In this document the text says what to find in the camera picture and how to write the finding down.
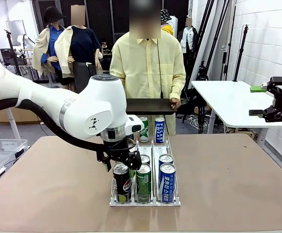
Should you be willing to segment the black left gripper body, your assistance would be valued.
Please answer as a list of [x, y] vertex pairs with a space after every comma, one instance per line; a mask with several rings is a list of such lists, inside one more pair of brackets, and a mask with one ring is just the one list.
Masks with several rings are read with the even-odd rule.
[[123, 162], [129, 158], [130, 149], [134, 148], [134, 140], [123, 138], [116, 142], [103, 141], [106, 149], [105, 154], [112, 160]]

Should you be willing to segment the person left hand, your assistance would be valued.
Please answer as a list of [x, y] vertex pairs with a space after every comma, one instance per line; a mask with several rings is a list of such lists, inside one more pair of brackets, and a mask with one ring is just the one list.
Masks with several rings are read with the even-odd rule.
[[178, 98], [170, 98], [172, 109], [176, 110], [181, 106], [181, 101]]

